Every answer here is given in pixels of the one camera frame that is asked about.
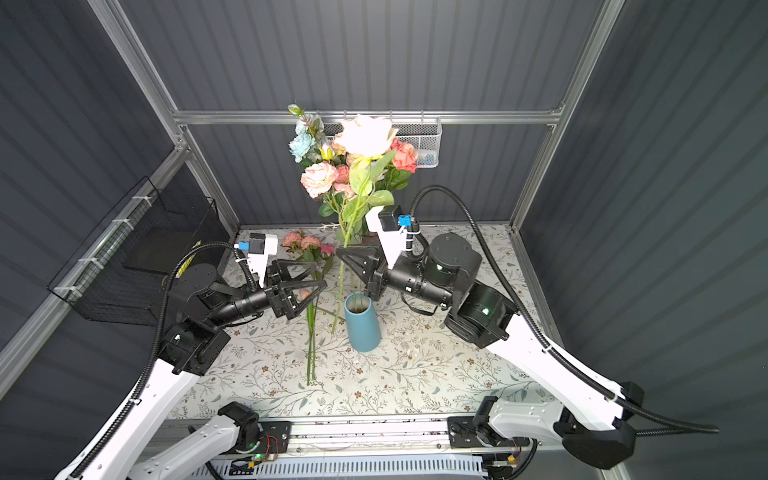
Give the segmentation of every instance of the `table surface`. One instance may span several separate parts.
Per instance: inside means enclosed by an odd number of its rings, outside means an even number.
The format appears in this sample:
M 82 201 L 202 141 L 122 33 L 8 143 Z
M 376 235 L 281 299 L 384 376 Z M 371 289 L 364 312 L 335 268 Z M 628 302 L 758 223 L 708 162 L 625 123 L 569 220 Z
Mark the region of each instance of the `table surface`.
M 532 316 L 538 314 L 523 280 L 505 225 L 483 225 L 483 235 L 499 266 L 518 291 Z M 242 230 L 247 240 L 255 230 Z M 292 230 L 265 229 L 282 243 Z M 302 229 L 324 243 L 335 243 L 334 232 Z M 452 231 L 482 252 L 470 227 L 423 227 L 431 240 Z M 279 258 L 289 258 L 278 247 Z M 328 288 L 319 306 L 336 311 L 339 260 L 326 276 Z M 230 262 L 224 273 L 232 286 L 245 283 Z M 345 296 L 360 291 L 359 279 L 346 269 Z M 483 261 L 478 280 L 503 292 L 491 267 Z M 506 360 L 465 343 L 442 325 L 445 313 L 421 316 L 387 290 L 374 303 L 382 341 L 368 353 L 349 346 L 345 325 L 331 334 L 333 316 L 319 311 L 316 318 L 316 381 L 306 381 L 306 314 L 293 320 L 276 319 L 271 311 L 244 326 L 230 329 L 232 339 L 208 374 L 171 411 L 171 419 L 199 419 L 216 414 L 232 401 L 242 402 L 262 417 L 309 415 L 386 415 L 403 413 L 474 412 L 482 398 L 496 395 L 513 401 L 546 402 L 549 392 Z

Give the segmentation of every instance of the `vase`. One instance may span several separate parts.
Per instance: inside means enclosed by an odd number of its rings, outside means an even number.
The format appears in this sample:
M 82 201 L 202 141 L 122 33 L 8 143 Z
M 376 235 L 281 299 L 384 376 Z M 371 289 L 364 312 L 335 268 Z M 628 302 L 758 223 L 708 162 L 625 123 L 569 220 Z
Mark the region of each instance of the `vase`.
M 379 317 L 370 298 L 360 292 L 348 296 L 344 301 L 344 314 L 352 348 L 364 353 L 379 346 L 382 332 L 379 328 Z

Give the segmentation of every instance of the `wire mesh basket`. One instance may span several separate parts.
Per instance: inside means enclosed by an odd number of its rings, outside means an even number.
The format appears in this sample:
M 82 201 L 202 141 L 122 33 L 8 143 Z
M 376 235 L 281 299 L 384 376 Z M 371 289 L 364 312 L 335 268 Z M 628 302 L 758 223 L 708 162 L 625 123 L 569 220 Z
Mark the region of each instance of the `wire mesh basket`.
M 178 260 L 198 242 L 229 237 L 214 200 L 202 194 L 153 190 L 112 223 L 92 254 L 77 260 L 74 273 L 64 278 L 60 272 L 48 285 L 85 319 L 98 322 L 155 325 L 164 282 Z M 199 252 L 187 267 L 216 266 L 222 254 Z
M 439 162 L 440 138 L 442 137 L 442 124 L 437 122 L 424 122 L 414 124 L 394 124 L 398 129 L 397 137 L 408 142 L 419 152 L 416 161 L 417 168 L 434 168 Z M 329 140 L 344 130 L 341 124 L 326 124 L 325 132 Z

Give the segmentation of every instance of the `white bracket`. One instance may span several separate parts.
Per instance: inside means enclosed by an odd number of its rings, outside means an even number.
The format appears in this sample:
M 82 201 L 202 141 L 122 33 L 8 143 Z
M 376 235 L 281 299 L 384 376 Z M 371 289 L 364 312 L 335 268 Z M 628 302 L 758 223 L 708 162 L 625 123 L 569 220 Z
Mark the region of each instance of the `white bracket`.
M 385 232 L 381 220 L 379 219 L 379 212 L 383 209 L 384 207 L 372 208 L 366 214 L 366 223 L 368 224 L 368 230 L 379 235 L 379 240 L 384 249 L 387 266 L 391 270 L 395 266 L 397 259 L 400 258 L 400 254 L 406 249 L 407 233 L 404 227 L 401 227 L 397 231 Z

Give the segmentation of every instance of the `gray wall panel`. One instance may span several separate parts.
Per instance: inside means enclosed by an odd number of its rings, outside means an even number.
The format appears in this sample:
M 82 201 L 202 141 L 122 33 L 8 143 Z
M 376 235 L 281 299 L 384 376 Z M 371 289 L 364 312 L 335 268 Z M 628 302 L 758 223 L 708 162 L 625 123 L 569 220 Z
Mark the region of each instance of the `gray wall panel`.
M 173 144 L 85 0 L 0 2 L 0 71 L 5 346 Z M 134 384 L 151 334 L 67 315 L 0 402 L 0 478 L 52 478 L 68 463 Z
M 243 224 L 323 221 L 288 152 L 293 127 L 194 125 L 191 130 Z M 506 221 L 546 132 L 545 125 L 445 126 L 440 165 L 418 169 L 395 199 L 408 208 L 419 189 L 441 184 L 467 203 L 475 219 Z M 426 197 L 420 208 L 422 222 L 465 219 L 440 194 Z
M 0 2 L 0 344 L 172 148 L 85 2 Z M 19 252 L 45 241 L 36 254 Z
M 579 359 L 637 382 L 649 409 L 721 427 L 638 440 L 633 478 L 762 475 L 767 15 L 628 2 L 522 229 Z
M 179 108 L 546 110 L 599 0 L 123 2 Z

